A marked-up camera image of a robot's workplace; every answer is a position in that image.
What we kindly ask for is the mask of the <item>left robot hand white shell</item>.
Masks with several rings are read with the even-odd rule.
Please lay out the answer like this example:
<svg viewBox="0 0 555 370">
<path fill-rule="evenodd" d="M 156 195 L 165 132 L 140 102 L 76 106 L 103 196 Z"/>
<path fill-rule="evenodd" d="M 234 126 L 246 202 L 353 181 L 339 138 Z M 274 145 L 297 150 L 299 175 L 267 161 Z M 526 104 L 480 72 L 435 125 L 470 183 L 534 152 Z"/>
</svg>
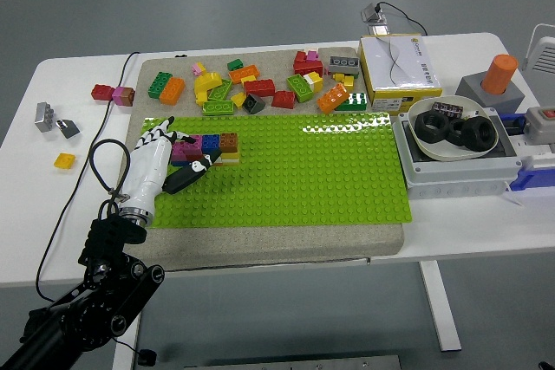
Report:
<svg viewBox="0 0 555 370">
<path fill-rule="evenodd" d="M 154 200 L 162 192 L 175 194 L 204 176 L 208 169 L 221 156 L 219 149 L 213 150 L 189 166 L 168 174 L 167 168 L 177 140 L 194 143 L 192 136 L 171 131 L 174 117 L 162 121 L 159 125 L 143 133 L 134 150 L 130 153 L 130 168 L 121 192 L 127 199 L 120 203 L 123 217 L 135 215 L 147 222 L 153 219 Z"/>
</svg>

